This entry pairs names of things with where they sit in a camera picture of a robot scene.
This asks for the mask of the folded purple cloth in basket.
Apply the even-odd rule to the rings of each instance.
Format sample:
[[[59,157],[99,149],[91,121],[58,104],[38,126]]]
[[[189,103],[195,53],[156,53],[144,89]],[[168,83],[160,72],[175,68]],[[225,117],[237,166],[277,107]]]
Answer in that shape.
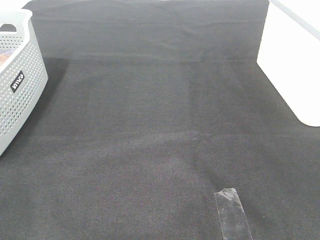
[[[0,55],[11,56],[15,52],[14,48],[6,48],[0,50]]]

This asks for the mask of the brown towel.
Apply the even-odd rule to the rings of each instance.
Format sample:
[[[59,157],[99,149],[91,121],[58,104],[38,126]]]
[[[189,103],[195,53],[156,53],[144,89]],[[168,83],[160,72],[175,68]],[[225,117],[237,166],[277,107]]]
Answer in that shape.
[[[1,53],[0,54],[0,66],[2,66],[9,59],[10,56],[11,56],[10,54]]]

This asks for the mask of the white perforated laundry basket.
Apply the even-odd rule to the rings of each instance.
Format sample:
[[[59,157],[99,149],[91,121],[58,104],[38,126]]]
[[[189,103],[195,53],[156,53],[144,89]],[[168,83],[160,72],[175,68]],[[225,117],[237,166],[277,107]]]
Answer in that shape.
[[[15,31],[0,33],[1,51],[13,53],[0,66],[0,151],[18,134],[48,82],[48,74],[28,9],[1,9],[0,24]]]

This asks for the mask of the white woven storage bin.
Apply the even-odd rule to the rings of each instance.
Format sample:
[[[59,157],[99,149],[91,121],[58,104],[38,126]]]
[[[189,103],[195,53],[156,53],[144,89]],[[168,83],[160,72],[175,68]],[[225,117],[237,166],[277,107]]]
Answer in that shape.
[[[297,119],[320,125],[320,2],[271,0],[257,64]]]

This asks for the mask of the black table cloth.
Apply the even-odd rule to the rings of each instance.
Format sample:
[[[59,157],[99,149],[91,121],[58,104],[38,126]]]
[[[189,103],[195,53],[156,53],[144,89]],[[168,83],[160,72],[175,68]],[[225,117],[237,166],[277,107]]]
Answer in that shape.
[[[256,63],[266,0],[34,0],[48,74],[0,159],[3,240],[320,237],[320,130]]]

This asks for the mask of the clear tape strip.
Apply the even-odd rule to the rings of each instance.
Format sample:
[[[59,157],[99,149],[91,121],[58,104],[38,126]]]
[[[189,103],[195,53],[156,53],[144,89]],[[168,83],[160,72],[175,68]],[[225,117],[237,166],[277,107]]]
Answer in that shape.
[[[214,193],[224,240],[252,240],[246,214],[235,188]]]

